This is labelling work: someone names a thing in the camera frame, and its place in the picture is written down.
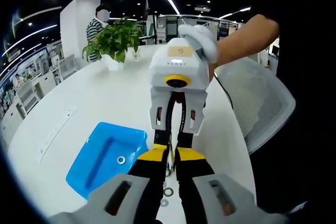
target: metal washer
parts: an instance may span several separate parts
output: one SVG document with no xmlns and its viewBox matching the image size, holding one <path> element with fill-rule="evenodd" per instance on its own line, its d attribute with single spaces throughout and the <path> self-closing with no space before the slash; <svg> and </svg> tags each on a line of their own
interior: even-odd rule
<svg viewBox="0 0 336 224">
<path fill-rule="evenodd" d="M 161 207 L 166 207 L 166 206 L 168 206 L 168 205 L 169 205 L 168 200 L 166 200 L 166 199 L 162 199 L 162 200 L 161 200 L 161 203 L 160 203 L 160 206 L 161 206 Z"/>
<path fill-rule="evenodd" d="M 126 158 L 124 156 L 117 157 L 117 163 L 119 165 L 123 165 L 124 163 L 126 163 Z"/>
<path fill-rule="evenodd" d="M 166 197 L 171 197 L 174 194 L 174 190 L 170 187 L 167 187 L 163 190 L 163 195 Z"/>
</svg>

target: gray device handle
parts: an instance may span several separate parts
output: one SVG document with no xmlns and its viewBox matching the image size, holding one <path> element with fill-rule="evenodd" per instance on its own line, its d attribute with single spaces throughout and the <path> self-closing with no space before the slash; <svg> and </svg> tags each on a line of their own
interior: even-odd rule
<svg viewBox="0 0 336 224">
<path fill-rule="evenodd" d="M 202 198 L 207 224 L 284 224 L 288 221 L 285 216 L 268 214 L 258 208 L 252 193 L 224 174 L 195 177 L 193 181 Z M 49 221 L 53 224 L 133 224 L 136 209 L 148 182 L 148 178 L 119 174 L 93 191 L 85 206 L 73 213 L 54 215 Z M 119 210 L 115 216 L 110 215 L 106 208 L 124 186 L 128 190 Z M 221 198 L 230 204 L 233 214 L 225 216 Z"/>
<path fill-rule="evenodd" d="M 119 174 L 90 194 L 87 204 L 73 213 L 62 212 L 50 217 L 54 224 L 132 224 L 136 209 L 149 178 Z M 115 216 L 107 213 L 114 196 L 122 203 Z"/>
<path fill-rule="evenodd" d="M 254 203 L 253 194 L 225 174 L 194 177 L 202 198 L 207 224 L 284 224 L 288 219 L 280 214 L 268 214 Z M 223 204 L 233 213 L 226 216 Z"/>
</svg>

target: green leaves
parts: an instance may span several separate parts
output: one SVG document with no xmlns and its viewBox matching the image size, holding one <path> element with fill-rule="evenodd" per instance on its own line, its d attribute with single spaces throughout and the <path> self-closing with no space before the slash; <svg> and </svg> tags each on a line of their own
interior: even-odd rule
<svg viewBox="0 0 336 224">
<path fill-rule="evenodd" d="M 125 54 L 125 50 L 123 51 L 118 51 L 116 54 L 115 54 L 115 57 L 114 59 L 118 62 L 122 62 L 124 63 L 125 62 L 125 57 L 126 57 L 126 54 Z"/>
<path fill-rule="evenodd" d="M 137 52 L 141 35 L 141 27 L 124 18 L 116 21 L 113 26 L 105 27 L 98 33 L 95 40 L 90 41 L 83 48 L 82 54 L 84 55 L 84 52 L 86 52 L 87 60 L 90 54 L 95 53 L 98 59 L 101 59 L 101 55 L 110 55 L 112 59 L 125 62 L 125 52 L 128 45 L 131 45 Z"/>
</svg>

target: yellow camera ring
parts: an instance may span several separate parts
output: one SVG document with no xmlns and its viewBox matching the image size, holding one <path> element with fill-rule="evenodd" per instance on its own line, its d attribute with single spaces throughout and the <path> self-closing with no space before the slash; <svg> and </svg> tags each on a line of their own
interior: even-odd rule
<svg viewBox="0 0 336 224">
<path fill-rule="evenodd" d="M 191 80 L 181 74 L 171 74 L 164 78 L 164 82 L 172 88 L 184 88 L 190 85 Z"/>
</svg>

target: white flower pot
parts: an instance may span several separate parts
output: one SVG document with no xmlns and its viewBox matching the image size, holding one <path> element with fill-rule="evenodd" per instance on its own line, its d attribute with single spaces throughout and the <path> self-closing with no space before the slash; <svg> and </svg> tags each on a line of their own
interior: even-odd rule
<svg viewBox="0 0 336 224">
<path fill-rule="evenodd" d="M 140 57 L 140 52 L 139 52 L 139 50 L 138 50 L 138 52 L 135 52 L 133 47 L 129 47 L 129 48 L 127 49 L 127 52 L 126 52 L 126 59 L 125 59 L 127 62 L 138 60 L 139 57 Z"/>
<path fill-rule="evenodd" d="M 101 60 L 108 67 L 110 71 L 122 70 L 124 68 L 124 63 L 117 62 L 113 60 L 109 55 L 102 55 Z"/>
</svg>

